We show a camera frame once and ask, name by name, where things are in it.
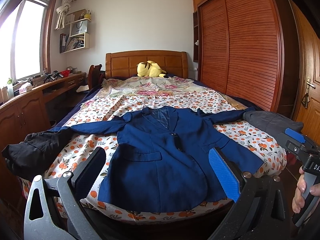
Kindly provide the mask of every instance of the curtain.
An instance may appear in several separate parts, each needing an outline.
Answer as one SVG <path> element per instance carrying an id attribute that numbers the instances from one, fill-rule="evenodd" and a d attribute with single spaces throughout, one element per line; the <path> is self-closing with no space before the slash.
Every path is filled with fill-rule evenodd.
<path id="1" fill-rule="evenodd" d="M 56 11 L 58 13 L 58 19 L 57 19 L 56 27 L 54 28 L 55 30 L 61 30 L 64 28 L 65 17 L 70 9 L 71 1 L 72 0 L 62 0 L 62 5 L 57 8 Z"/>

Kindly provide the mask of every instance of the blazer pocket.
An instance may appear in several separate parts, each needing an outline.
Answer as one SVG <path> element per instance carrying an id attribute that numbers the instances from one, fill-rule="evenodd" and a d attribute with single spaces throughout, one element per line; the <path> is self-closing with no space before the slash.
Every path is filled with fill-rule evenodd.
<path id="1" fill-rule="evenodd" d="M 160 152 L 151 152 L 151 153 L 137 153 L 137 152 L 124 152 L 122 157 L 126 160 L 133 162 L 151 162 L 151 161 L 160 161 L 162 156 Z"/>
<path id="2" fill-rule="evenodd" d="M 229 138 L 226 136 L 221 137 L 218 141 L 203 145 L 201 148 L 204 152 L 209 153 L 212 148 L 219 147 L 222 149 L 229 142 Z"/>

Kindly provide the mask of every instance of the hand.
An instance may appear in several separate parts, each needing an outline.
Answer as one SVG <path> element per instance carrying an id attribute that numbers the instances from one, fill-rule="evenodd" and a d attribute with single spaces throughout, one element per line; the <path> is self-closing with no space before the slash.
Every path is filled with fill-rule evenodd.
<path id="1" fill-rule="evenodd" d="M 301 194 L 304 193 L 307 187 L 307 184 L 304 180 L 304 171 L 302 170 L 302 167 L 299 169 L 299 173 L 301 174 L 301 176 L 298 180 L 296 192 L 292 200 L 292 210 L 295 213 L 300 213 L 301 208 L 304 207 L 304 199 Z M 311 186 L 310 193 L 313 196 L 320 196 L 320 183 L 317 185 Z"/>

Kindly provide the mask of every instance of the tissue box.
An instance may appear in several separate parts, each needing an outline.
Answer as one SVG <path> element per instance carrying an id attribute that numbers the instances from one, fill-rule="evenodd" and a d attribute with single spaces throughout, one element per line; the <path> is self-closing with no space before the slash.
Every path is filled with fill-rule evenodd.
<path id="1" fill-rule="evenodd" d="M 27 82 L 19 88 L 19 94 L 29 92 L 31 90 L 32 90 L 32 85 L 29 82 Z"/>

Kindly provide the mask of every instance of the fingernail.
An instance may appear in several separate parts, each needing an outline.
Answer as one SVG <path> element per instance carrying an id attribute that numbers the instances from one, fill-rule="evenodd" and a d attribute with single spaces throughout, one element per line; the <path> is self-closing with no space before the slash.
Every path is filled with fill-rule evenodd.
<path id="1" fill-rule="evenodd" d="M 311 187 L 310 187 L 310 193 L 311 193 L 311 194 L 316 193 L 316 187 L 311 186 Z"/>

